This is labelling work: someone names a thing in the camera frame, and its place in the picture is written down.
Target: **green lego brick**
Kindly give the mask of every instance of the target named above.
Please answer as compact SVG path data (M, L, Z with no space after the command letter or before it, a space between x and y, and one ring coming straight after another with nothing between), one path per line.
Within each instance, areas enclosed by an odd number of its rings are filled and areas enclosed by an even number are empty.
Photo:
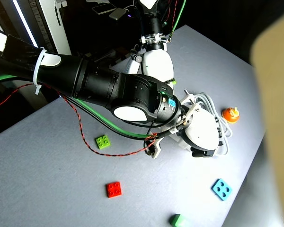
M187 221L185 220L185 217L183 215L176 214L171 222L171 225L173 227L186 227Z
M107 148L110 146L108 136L106 135L96 138L96 142L98 144L99 149Z

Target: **red lego brick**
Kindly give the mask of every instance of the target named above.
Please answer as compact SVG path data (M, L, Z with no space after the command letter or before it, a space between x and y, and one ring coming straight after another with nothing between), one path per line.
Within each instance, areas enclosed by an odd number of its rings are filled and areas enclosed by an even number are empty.
M106 189L109 198L122 195L120 182L109 183Z

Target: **sticker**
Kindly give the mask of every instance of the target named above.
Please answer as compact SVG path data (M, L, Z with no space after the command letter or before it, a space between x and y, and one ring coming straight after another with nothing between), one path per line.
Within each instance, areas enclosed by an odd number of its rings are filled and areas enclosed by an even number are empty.
M172 99L169 99L169 105L170 106L173 106L173 107L176 107L176 102Z

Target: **gray floor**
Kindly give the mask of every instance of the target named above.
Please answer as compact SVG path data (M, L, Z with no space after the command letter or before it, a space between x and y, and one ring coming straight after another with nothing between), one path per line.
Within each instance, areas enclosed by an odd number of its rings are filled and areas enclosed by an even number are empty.
M264 142L223 227L283 227L280 202Z

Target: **green wire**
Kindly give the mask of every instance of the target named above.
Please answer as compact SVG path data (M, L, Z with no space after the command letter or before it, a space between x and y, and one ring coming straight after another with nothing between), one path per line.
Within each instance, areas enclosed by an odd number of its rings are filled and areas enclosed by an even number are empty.
M0 80L4 80L4 79L9 79L9 78L15 78L16 76L11 76L11 75L1 75L0 76Z
M171 30L170 37L172 37L172 34L174 33L174 31L175 31L175 29L176 29L176 27L177 27L177 25L178 25L178 22L179 22L179 20L180 20L181 14L182 14L182 12L183 12L185 3L186 3L186 0L183 1L182 8L181 8L180 13L179 13L179 16L178 16L178 18L177 18L177 20L176 20L175 26L174 26L174 27L172 28L172 30Z
M150 136L150 135L141 135L141 134L135 134L135 133L132 133L132 132L129 132L129 131L125 131L125 130L119 128L118 126L116 126L115 124L113 124L111 121L109 121L105 117L103 117L101 114L99 114L96 110L91 108L89 105L87 105L82 100L79 100L79 99L76 99L76 98L75 98L75 100L76 100L77 103L81 104L83 107L85 107L86 109L91 111L94 115L101 118L101 120L105 121L106 124L108 124L109 126L111 126L112 128L114 128L115 130L117 130L118 132L120 132L122 134L132 136L132 137L138 137L138 138L146 138L146 137Z
M9 79L9 78L15 78L15 77L16 76L11 76L11 75L1 75L0 76L0 81L1 80L5 80L5 79ZM101 114L99 114L96 110L91 108L89 105L87 105L82 100L79 100L79 99L76 99L76 98L75 98L75 100L76 100L77 103L81 104L83 107L88 109L90 112L92 112L94 115L96 115L98 118L100 118L102 121L104 121L106 124L108 124L110 127L114 128L116 131L120 132L121 134L128 135L128 136L131 136L131 137L142 138L142 139L150 136L150 135L136 134L136 133L132 133L132 132L129 132L129 131L125 131L125 130L119 128L118 126L116 126L114 123L112 123L108 119L106 119Z

